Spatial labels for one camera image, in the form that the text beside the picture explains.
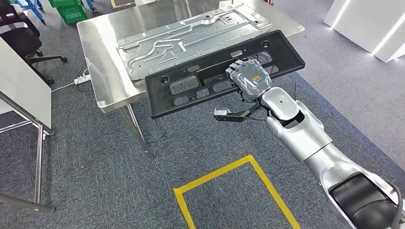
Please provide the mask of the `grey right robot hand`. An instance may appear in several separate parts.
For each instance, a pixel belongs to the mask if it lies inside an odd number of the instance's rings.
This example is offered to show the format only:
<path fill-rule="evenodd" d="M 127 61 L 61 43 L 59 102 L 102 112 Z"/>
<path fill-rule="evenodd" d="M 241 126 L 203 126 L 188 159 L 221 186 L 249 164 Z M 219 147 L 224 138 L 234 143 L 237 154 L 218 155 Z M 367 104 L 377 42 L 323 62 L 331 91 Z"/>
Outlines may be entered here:
<path fill-rule="evenodd" d="M 237 60 L 225 73 L 239 87 L 242 98 L 248 103 L 254 103 L 272 84 L 269 73 L 255 59 Z"/>

